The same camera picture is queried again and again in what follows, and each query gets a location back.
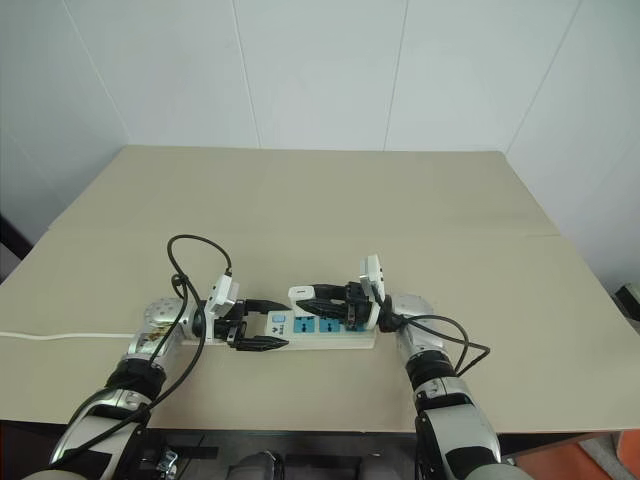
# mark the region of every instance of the white wall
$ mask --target white wall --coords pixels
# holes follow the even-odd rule
[[[640,281],[636,0],[0,0],[0,209],[35,241],[127,143],[507,153]]]

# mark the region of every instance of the table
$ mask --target table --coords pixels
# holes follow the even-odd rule
[[[0,286],[0,329],[134,333],[172,295],[176,233],[221,243],[242,297],[281,302],[291,285],[357,279],[378,253],[390,291],[492,347],[465,378],[496,431],[640,427],[640,339],[495,152],[126,147]],[[206,246],[176,251],[201,291],[220,274]],[[0,418],[66,422],[127,344],[0,338]],[[365,351],[207,348],[151,426],[410,432],[413,418],[395,338],[380,335]]]

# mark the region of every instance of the power cord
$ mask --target power cord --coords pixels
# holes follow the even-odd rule
[[[390,315],[394,320],[396,320],[399,326],[411,325],[427,333],[430,333],[431,335],[434,335],[438,338],[442,338],[443,340],[448,340],[450,342],[462,345],[462,352],[460,352],[460,357],[458,357],[458,361],[456,362],[456,366],[455,366],[456,375],[462,376],[465,372],[468,372],[478,362],[480,362],[483,358],[489,355],[489,353],[491,353],[491,349],[486,345],[469,341],[469,335],[467,334],[467,331],[459,322],[455,321],[454,319],[449,317],[444,317],[442,315],[414,315],[412,317],[405,317],[403,315],[390,312],[387,306],[385,306],[384,302],[382,301],[382,298],[380,298],[378,289],[374,285],[372,285],[371,290],[373,291],[373,298],[375,299],[376,303],[380,305],[380,309],[387,315]],[[418,322],[418,320],[439,320],[442,322],[446,322],[450,325],[453,325],[462,335],[462,339],[452,337],[444,333],[440,333],[437,330],[433,330],[425,325],[422,325],[421,323]],[[471,360],[467,366],[462,368],[462,364],[464,363],[464,360],[467,356],[467,352],[469,351],[469,348],[475,348],[477,350],[480,350],[482,353],[480,353],[477,357]]]
[[[194,300],[196,302],[196,314],[200,315],[201,318],[205,318],[204,308],[202,306],[202,301],[200,300],[200,295],[198,294],[198,291],[194,287],[193,283],[191,283],[191,280],[189,280],[189,277],[187,277],[187,275],[184,273],[184,271],[182,270],[182,268],[180,267],[180,265],[176,261],[175,256],[173,254],[173,244],[177,240],[180,240],[180,239],[183,239],[183,238],[192,239],[192,240],[198,240],[198,241],[207,243],[207,244],[213,246],[214,248],[216,248],[225,257],[225,260],[227,262],[227,268],[225,270],[225,274],[229,274],[229,275],[231,274],[231,258],[229,257],[227,252],[220,245],[218,245],[217,243],[212,242],[208,238],[200,237],[200,236],[197,236],[197,235],[188,235],[188,234],[176,235],[176,236],[172,237],[171,239],[169,239],[169,241],[167,242],[167,256],[169,257],[169,261],[171,262],[171,265],[173,265],[173,268],[176,270],[177,275],[180,278],[181,284],[183,285],[184,297],[187,296],[186,295],[186,291],[187,291],[186,288],[188,288],[189,291],[191,292],[191,294],[193,295],[193,298],[194,298]],[[198,347],[196,349],[196,352],[193,355],[193,358],[191,359],[191,361],[189,362],[189,365],[187,365],[187,367],[182,372],[180,377],[178,377],[178,379],[169,388],[167,388],[162,394],[160,394],[151,403],[149,403],[148,405],[144,405],[140,409],[136,410],[131,415],[129,415],[128,417],[124,418],[123,420],[121,420],[120,422],[115,424],[113,427],[108,428],[107,430],[105,430],[104,432],[102,432],[99,435],[96,435],[94,438],[92,438],[91,440],[88,440],[87,442],[83,443],[79,447],[74,448],[73,450],[67,451],[67,453],[65,453],[58,460],[56,460],[55,462],[52,462],[52,463],[49,464],[49,470],[55,470],[55,469],[61,467],[62,465],[70,462],[71,460],[73,460],[75,458],[78,458],[80,455],[82,455],[84,452],[89,450],[91,447],[93,447],[93,446],[97,445],[98,443],[102,442],[103,440],[109,438],[112,434],[114,434],[118,430],[124,428],[125,426],[129,425],[130,423],[132,423],[132,422],[138,420],[139,418],[143,417],[144,415],[148,414],[154,407],[159,405],[165,398],[167,398],[169,395],[171,395],[186,380],[186,378],[189,376],[189,374],[193,371],[194,367],[196,366],[196,363],[198,362],[198,359],[200,358],[200,355],[202,354],[202,350],[204,348],[204,341],[205,341],[205,338],[206,338],[206,328],[207,328],[206,322],[202,322],[202,333],[200,335],[200,340],[198,342]]]

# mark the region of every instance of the electrical outlet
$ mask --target electrical outlet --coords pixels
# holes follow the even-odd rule
[[[316,331],[315,317],[296,317],[293,321],[293,333],[313,333]]]
[[[335,318],[320,317],[319,324],[321,333],[340,333],[340,321]]]

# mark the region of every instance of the power strip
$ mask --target power strip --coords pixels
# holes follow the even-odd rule
[[[269,312],[264,334],[289,341],[278,350],[373,348],[376,341],[376,329],[349,331],[335,318],[296,316],[293,310]]]

